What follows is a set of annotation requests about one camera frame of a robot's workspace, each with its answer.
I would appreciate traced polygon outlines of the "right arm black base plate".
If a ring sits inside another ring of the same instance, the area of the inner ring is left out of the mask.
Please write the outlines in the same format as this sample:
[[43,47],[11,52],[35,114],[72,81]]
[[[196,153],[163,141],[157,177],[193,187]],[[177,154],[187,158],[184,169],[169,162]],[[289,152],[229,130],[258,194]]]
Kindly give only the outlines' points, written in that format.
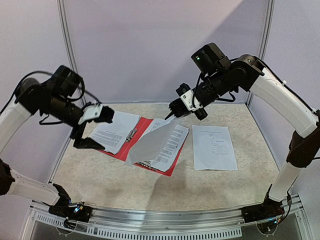
[[260,203],[242,207],[240,210],[245,223],[272,219],[284,213],[284,208],[281,204],[267,205]]

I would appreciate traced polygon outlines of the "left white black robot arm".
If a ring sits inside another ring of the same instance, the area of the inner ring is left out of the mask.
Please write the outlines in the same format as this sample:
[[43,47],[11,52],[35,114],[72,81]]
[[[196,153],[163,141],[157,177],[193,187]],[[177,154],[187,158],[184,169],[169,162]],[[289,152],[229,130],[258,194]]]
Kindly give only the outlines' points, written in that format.
[[[36,113],[56,118],[57,125],[70,126],[70,137],[77,149],[104,149],[92,138],[84,138],[83,133],[87,123],[111,123],[114,111],[98,99],[83,107],[77,106],[75,103],[80,97],[73,97],[77,89],[80,89],[82,96],[91,94],[86,90],[83,78],[65,65],[59,66],[54,73],[36,70],[24,76],[0,111],[0,149],[4,150],[18,130]],[[70,217],[75,211],[62,186],[26,177],[4,161],[0,162],[0,193],[54,206],[63,217]]]

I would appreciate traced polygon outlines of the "printed paper sheet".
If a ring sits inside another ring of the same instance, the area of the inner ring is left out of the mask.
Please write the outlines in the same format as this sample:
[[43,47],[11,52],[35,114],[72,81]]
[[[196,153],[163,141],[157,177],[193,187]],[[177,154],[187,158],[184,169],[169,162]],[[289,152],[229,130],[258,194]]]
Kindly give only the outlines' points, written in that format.
[[174,161],[178,156],[178,152],[183,147],[183,143],[185,142],[190,129],[188,127],[176,123],[173,118],[169,118],[167,120],[161,118],[154,118],[148,126],[148,128],[143,133],[143,135],[141,136],[143,137],[145,134],[153,132],[156,129],[161,128],[170,123],[175,123],[175,125],[174,129],[170,133],[166,134],[166,140],[160,140],[160,137],[156,137],[156,144],[164,142],[163,149],[154,159],[142,160],[150,161],[151,166],[153,168],[163,173],[167,172],[173,166]]
[[174,116],[167,120],[153,119],[142,136],[130,148],[124,165],[131,166],[137,162],[155,160],[163,150],[177,122]]
[[117,154],[131,130],[140,120],[137,114],[115,111],[112,123],[99,123],[89,137],[104,147],[104,151]]

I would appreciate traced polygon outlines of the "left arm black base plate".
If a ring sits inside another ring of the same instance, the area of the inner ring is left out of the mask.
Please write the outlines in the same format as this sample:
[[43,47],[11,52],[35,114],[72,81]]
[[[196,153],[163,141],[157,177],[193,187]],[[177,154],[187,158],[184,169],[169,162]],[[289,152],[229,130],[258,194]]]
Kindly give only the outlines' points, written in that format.
[[54,183],[53,187],[58,191],[59,199],[55,205],[49,207],[48,212],[58,217],[88,223],[93,208],[85,205],[84,202],[72,202],[62,186]]

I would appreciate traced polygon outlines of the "stack of printed papers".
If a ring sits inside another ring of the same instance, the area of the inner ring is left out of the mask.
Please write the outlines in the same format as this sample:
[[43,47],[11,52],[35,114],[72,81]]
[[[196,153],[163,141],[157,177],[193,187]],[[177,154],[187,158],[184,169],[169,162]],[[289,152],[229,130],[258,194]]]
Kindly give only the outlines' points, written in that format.
[[192,126],[194,169],[237,171],[237,160],[226,126]]

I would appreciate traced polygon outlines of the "red file folder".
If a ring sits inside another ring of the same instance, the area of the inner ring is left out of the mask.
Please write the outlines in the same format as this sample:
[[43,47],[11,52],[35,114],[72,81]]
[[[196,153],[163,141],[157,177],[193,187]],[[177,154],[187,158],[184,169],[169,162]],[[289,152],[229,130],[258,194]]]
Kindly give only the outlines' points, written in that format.
[[[121,161],[125,162],[126,158],[128,156],[129,150],[131,149],[131,147],[134,146],[134,144],[137,143],[137,141],[143,135],[144,131],[147,129],[147,127],[150,125],[150,123],[152,122],[153,119],[145,118],[145,117],[140,116],[139,122],[134,127],[134,128],[137,129],[137,132],[135,133],[133,139],[130,142],[125,142],[124,145],[122,146],[122,148],[120,149],[120,151],[117,154],[112,154],[112,153],[104,151],[104,150],[101,150],[101,152],[106,154],[106,155],[109,155],[109,156],[111,156],[113,158],[116,158],[118,160],[121,160]],[[173,171],[174,171],[174,169],[176,167],[176,164],[178,162],[178,158],[180,156],[182,148],[181,148],[181,150],[179,150],[178,156],[176,157],[175,161],[173,162],[173,166],[167,172],[161,172],[159,170],[156,170],[156,171],[153,171],[153,170],[150,170],[150,169],[149,170],[152,171],[152,172],[156,172],[156,173],[159,173],[161,175],[170,177],[173,174]],[[137,167],[141,167],[137,163],[134,163],[133,165],[135,165]]]

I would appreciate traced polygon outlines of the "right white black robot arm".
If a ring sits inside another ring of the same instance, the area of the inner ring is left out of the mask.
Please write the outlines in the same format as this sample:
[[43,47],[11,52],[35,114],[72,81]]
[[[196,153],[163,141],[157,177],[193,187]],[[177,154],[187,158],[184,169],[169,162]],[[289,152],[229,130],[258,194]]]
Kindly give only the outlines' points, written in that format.
[[207,105],[226,93],[243,89],[265,101],[294,128],[286,162],[258,208],[262,218],[269,218],[301,170],[316,158],[320,149],[320,112],[308,106],[256,56],[243,54],[230,60],[211,42],[191,59],[200,70],[196,86],[190,88],[182,83],[176,89],[179,97],[169,104],[170,116],[180,118],[193,113],[203,120],[208,115]]

